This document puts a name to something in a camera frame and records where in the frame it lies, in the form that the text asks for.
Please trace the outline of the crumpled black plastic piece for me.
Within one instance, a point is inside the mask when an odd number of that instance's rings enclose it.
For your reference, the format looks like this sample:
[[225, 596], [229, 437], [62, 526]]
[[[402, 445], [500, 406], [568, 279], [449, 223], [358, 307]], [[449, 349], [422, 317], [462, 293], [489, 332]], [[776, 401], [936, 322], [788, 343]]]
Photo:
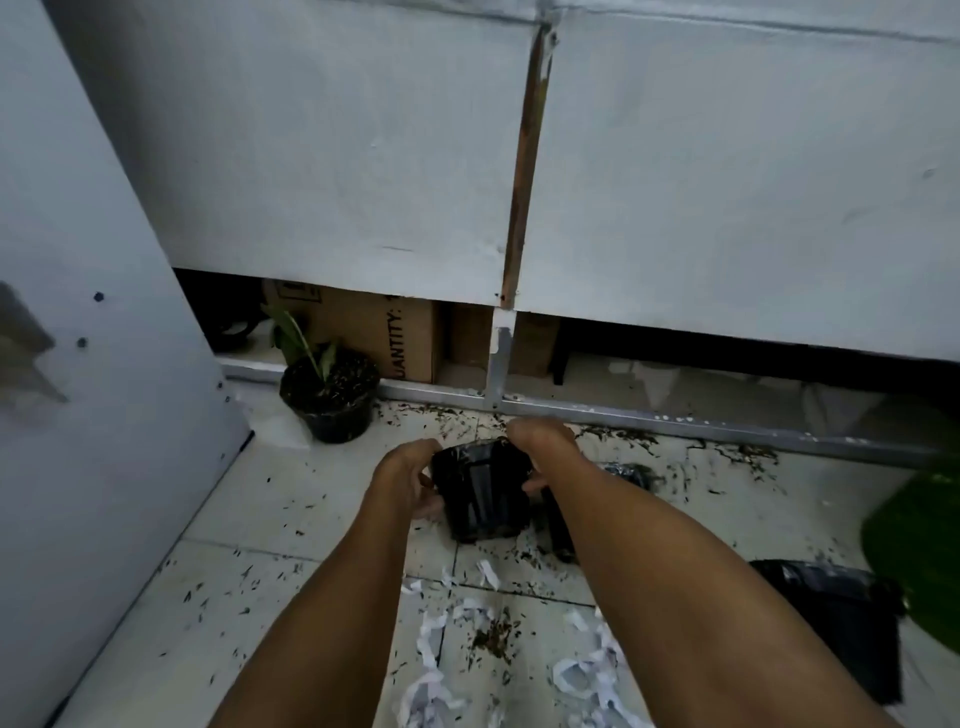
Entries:
[[598, 467], [621, 480], [640, 488], [646, 492], [653, 492], [657, 479], [650, 467], [635, 463], [603, 462]]

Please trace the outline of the black furniture leg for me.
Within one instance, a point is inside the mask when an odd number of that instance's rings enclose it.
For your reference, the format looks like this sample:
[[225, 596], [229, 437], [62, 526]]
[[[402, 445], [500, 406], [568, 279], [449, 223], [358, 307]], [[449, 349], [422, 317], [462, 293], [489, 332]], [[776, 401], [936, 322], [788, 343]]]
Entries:
[[572, 352], [573, 334], [575, 334], [575, 323], [568, 318], [559, 318], [558, 332], [549, 363], [549, 373], [555, 386], [562, 386], [565, 382]]

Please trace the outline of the person's right forearm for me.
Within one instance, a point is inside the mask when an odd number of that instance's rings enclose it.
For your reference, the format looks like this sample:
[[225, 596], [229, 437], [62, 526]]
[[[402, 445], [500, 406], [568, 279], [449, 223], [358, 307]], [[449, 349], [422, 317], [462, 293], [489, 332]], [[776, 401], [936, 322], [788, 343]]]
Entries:
[[576, 447], [534, 459], [656, 728], [900, 728], [698, 521]]

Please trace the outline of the person's right hand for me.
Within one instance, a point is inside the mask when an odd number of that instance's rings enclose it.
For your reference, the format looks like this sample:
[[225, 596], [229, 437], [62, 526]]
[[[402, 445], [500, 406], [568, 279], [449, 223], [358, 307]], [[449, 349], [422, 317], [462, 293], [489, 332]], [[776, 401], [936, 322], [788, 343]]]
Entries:
[[506, 435], [529, 457], [532, 472], [545, 475], [556, 497], [571, 491], [585, 459], [574, 433], [563, 422], [549, 417], [517, 417], [508, 421]]

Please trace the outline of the small brown cardboard box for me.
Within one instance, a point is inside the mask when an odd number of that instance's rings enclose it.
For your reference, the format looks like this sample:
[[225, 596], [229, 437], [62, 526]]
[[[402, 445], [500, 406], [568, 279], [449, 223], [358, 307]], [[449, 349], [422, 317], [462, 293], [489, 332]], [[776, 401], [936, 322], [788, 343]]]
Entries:
[[[478, 304], [452, 303], [448, 313], [451, 362], [486, 369], [494, 310]], [[518, 312], [510, 348], [510, 374], [544, 378], [554, 355], [561, 319]]]

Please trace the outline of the black plastic nursery pot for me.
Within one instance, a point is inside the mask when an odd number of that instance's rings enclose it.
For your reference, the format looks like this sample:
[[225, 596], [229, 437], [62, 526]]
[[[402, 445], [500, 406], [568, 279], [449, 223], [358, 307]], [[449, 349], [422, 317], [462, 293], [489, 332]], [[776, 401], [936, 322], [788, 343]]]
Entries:
[[570, 530], [554, 493], [544, 487], [539, 498], [538, 523], [546, 529], [549, 552], [561, 563], [579, 565]]
[[515, 538], [530, 525], [531, 501], [523, 486], [532, 461], [508, 439], [442, 449], [428, 469], [457, 544]]

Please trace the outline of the small green leafy plant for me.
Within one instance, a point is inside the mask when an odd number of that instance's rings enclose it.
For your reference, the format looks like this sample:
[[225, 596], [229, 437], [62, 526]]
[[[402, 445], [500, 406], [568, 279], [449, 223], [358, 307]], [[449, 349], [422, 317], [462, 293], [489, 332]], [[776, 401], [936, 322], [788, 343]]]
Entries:
[[338, 342], [331, 340], [325, 344], [320, 353], [316, 353], [292, 313], [269, 303], [262, 303], [260, 308], [272, 321], [272, 345], [280, 351], [286, 366], [293, 367], [306, 359], [320, 388], [326, 390], [330, 385], [339, 353]]

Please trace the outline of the large brown cardboard box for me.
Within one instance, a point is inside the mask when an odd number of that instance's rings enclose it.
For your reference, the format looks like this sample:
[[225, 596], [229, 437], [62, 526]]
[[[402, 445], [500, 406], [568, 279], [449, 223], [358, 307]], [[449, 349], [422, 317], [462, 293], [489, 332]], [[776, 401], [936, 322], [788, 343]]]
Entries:
[[435, 383], [442, 358], [437, 301], [264, 278], [266, 303], [288, 311], [307, 340], [368, 355], [384, 379]]

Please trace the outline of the black plastic bag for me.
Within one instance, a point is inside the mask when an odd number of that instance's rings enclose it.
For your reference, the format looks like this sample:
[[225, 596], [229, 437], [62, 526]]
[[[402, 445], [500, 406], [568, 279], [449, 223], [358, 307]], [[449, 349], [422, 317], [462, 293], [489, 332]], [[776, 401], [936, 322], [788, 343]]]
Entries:
[[754, 560], [750, 565], [803, 617], [880, 706], [904, 701], [901, 585], [829, 562]]

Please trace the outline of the black pot with soil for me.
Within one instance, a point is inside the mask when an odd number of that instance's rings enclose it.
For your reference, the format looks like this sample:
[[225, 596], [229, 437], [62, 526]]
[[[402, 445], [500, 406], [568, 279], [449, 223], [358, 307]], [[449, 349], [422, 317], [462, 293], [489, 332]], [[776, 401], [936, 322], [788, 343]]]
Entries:
[[279, 394], [314, 439], [340, 445], [354, 441], [370, 427], [379, 382], [372, 358], [339, 347], [325, 379], [304, 356], [283, 372]]

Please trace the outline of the grey metal floor rail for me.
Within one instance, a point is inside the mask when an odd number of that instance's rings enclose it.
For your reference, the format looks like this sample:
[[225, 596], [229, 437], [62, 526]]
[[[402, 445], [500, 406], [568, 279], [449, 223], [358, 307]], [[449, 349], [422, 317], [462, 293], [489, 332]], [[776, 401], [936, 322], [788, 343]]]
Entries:
[[561, 384], [515, 373], [489, 391], [486, 384], [484, 370], [443, 363], [438, 383], [383, 379], [378, 395], [899, 467], [960, 455], [960, 418], [907, 394], [588, 354], [572, 356]]

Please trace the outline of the small pile of soil crumbs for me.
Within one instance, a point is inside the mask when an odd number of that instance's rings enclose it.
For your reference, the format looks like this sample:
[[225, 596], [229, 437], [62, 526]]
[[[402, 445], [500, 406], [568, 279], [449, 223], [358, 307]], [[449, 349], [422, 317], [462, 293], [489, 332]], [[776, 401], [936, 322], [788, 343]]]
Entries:
[[520, 622], [512, 617], [509, 608], [494, 613], [486, 626], [476, 629], [468, 648], [468, 663], [473, 665], [483, 656], [491, 656], [510, 665], [516, 656], [513, 641]]

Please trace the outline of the pile of white paper shreds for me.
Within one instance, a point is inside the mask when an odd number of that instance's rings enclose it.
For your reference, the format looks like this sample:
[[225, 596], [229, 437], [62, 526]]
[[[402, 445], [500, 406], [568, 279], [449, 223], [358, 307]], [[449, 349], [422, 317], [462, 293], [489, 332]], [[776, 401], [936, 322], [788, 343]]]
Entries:
[[[487, 560], [405, 576], [377, 724], [389, 728], [656, 728], [624, 653], [590, 601], [493, 582]], [[469, 664], [504, 607], [519, 626], [506, 664]]]

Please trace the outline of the brown wooden strip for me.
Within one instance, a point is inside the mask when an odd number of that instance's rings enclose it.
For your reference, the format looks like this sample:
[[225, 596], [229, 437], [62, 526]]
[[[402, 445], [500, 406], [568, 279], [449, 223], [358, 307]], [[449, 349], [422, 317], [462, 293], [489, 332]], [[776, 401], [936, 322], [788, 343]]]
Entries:
[[524, 84], [499, 309], [513, 309], [518, 295], [552, 55], [556, 43], [554, 25], [540, 23], [534, 34]]

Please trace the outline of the person's left forearm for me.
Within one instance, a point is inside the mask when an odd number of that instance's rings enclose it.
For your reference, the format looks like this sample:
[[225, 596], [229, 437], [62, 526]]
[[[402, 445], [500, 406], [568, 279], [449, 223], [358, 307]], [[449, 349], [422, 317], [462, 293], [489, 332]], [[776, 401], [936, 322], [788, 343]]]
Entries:
[[270, 626], [208, 728], [373, 728], [426, 479], [375, 480], [353, 523]]

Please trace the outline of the white metal upright post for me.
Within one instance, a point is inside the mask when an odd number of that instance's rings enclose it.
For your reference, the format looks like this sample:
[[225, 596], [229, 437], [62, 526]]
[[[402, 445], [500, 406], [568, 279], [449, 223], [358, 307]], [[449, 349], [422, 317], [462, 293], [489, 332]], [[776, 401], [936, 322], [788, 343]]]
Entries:
[[484, 388], [484, 405], [491, 412], [498, 412], [505, 401], [516, 323], [515, 310], [502, 307], [492, 310]]

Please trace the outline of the green plastic sheet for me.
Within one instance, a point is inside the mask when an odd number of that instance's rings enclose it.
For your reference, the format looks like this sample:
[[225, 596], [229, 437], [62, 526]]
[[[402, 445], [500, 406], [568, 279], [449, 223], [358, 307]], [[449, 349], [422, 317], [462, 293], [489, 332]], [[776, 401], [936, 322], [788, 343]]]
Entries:
[[866, 518], [860, 542], [909, 618], [960, 655], [960, 462], [916, 472]]

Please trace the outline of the person's left hand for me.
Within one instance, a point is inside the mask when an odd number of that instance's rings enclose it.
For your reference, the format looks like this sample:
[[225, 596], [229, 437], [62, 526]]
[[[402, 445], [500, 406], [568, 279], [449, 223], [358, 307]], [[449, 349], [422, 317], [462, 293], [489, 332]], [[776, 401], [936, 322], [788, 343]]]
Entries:
[[373, 472], [365, 503], [379, 513], [410, 523], [411, 480], [431, 480], [426, 468], [441, 449], [436, 439], [418, 439], [390, 450]]

